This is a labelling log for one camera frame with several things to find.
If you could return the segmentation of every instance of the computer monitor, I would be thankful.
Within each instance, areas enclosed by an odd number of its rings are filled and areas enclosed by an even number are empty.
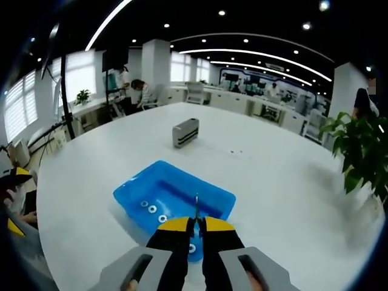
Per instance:
[[[225,80],[226,81],[231,81],[231,82],[237,82],[237,80],[238,80],[238,75],[236,75],[236,74],[226,74],[225,75]]]

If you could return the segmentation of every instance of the silver device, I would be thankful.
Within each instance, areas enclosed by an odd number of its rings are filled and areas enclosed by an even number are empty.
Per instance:
[[[174,147],[181,148],[197,138],[199,120],[190,118],[172,128],[172,143]]]

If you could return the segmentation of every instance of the blue plastic container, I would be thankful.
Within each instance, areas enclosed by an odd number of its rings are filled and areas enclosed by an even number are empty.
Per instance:
[[[165,161],[157,161],[129,179],[114,192],[117,202],[140,228],[150,235],[161,225],[159,216],[167,219],[195,217],[195,196],[199,199],[201,217],[212,216],[226,220],[235,205],[236,196],[202,181]],[[155,213],[149,212],[156,206]],[[203,258],[202,241],[196,224],[191,244],[196,248],[189,262]]]

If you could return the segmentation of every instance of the desk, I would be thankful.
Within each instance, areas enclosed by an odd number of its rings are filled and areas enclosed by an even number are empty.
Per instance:
[[[199,137],[174,149],[172,127],[188,118],[200,120]],[[345,245],[342,215],[329,202],[340,163],[328,150],[254,118],[179,103],[102,125],[42,161],[39,235],[61,291],[92,288],[137,245],[113,191],[159,159],[234,193],[229,221],[244,244],[285,267],[301,290],[345,290],[372,251]],[[200,264],[189,265],[184,290],[205,290]]]
[[[185,102],[187,96],[186,86],[171,86],[169,94],[166,94],[167,100],[162,104],[173,104],[176,102]],[[294,111],[293,108],[282,104],[275,104],[262,96],[249,96],[245,94],[204,88],[206,100],[210,101],[210,106],[248,116],[259,116],[263,105],[276,108],[281,111],[278,125],[297,135],[302,132],[303,124],[308,118]]]

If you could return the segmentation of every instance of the black ceiling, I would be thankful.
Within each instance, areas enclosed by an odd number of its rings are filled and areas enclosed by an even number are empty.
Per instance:
[[[84,50],[90,38],[120,3],[118,0],[78,0],[73,1],[60,13],[45,17],[36,27],[36,41],[28,48],[33,56],[25,53],[21,75],[36,66],[36,58],[45,55],[47,38],[53,23],[60,19],[66,31],[65,44],[57,45],[53,57],[63,50],[67,53]],[[343,1],[331,1],[328,11],[319,11],[319,1],[222,1],[222,0],[133,0],[105,28],[93,45],[93,49],[104,50],[115,45],[142,45],[153,38],[172,41],[173,50],[194,49],[240,49],[268,53],[306,65],[329,78],[333,78],[336,66],[352,61],[365,74],[367,65],[376,65],[375,37],[371,24],[363,21],[368,7],[347,5]],[[224,10],[225,16],[218,12]],[[304,31],[301,26],[310,21],[312,29]],[[248,35],[210,35],[212,33],[246,33]],[[304,47],[285,41],[264,38],[267,35],[295,42]],[[231,61],[258,65],[258,61],[280,65],[290,69],[290,75],[311,82],[317,90],[323,86],[330,91],[332,82],[322,77],[290,65],[283,61],[263,58],[243,53],[195,53],[195,57],[210,56],[213,61]]]

